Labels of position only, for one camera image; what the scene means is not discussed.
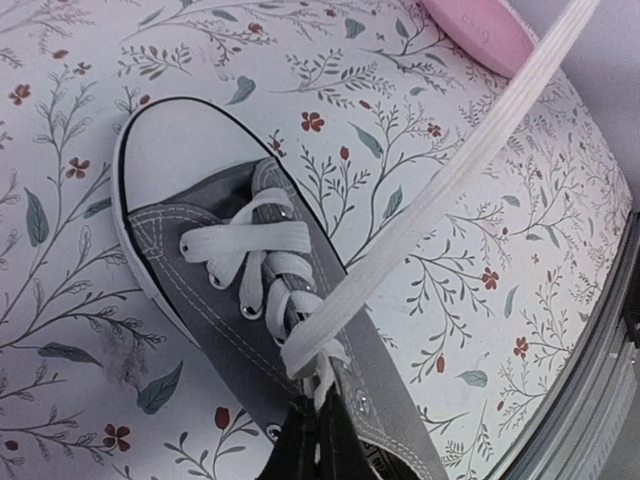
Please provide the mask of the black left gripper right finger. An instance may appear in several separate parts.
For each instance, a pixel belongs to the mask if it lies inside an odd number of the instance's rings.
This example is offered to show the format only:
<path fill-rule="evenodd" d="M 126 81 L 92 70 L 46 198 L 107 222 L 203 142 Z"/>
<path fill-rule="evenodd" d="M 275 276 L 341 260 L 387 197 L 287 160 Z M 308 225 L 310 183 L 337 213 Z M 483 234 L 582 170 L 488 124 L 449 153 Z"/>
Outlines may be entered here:
<path fill-rule="evenodd" d="M 346 406 L 332 386 L 319 412 L 319 479 L 370 480 L 370 466 Z"/>

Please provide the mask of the grey canvas sneaker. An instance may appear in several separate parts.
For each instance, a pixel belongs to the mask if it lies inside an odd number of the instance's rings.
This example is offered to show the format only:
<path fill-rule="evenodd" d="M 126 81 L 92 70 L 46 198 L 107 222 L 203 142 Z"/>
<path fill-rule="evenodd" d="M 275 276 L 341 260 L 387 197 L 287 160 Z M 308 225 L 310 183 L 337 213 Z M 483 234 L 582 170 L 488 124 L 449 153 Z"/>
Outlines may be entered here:
<path fill-rule="evenodd" d="M 245 125 L 203 100 L 142 107 L 114 154 L 114 221 L 147 296 L 193 341 L 272 442 L 308 397 L 280 355 L 345 268 L 293 178 Z M 369 313 L 337 334 L 331 362 L 374 479 L 445 468 Z"/>

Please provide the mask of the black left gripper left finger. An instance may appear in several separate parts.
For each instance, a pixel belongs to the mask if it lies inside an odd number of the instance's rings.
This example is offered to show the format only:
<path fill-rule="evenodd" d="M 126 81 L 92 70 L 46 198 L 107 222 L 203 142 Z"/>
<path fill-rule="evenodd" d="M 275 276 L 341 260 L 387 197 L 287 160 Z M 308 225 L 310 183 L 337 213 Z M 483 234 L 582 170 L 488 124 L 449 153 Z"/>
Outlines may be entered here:
<path fill-rule="evenodd" d="M 317 477 L 317 414 L 314 402 L 298 397 L 258 480 L 312 480 Z"/>

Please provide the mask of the white shoelace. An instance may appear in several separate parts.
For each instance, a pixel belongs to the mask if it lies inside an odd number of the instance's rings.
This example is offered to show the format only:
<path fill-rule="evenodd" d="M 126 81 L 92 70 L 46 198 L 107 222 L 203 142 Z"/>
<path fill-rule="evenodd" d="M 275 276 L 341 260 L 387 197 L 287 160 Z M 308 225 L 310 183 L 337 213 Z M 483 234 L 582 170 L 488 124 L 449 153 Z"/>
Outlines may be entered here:
<path fill-rule="evenodd" d="M 389 272 L 437 224 L 466 188 L 498 154 L 530 110 L 598 4 L 570 2 L 539 42 L 483 122 L 456 155 L 392 222 L 366 258 L 322 302 L 313 302 L 309 319 L 296 325 L 280 350 L 287 375 L 301 379 L 306 395 L 321 408 L 336 374 L 332 360 L 348 362 L 337 334 L 358 313 Z"/>

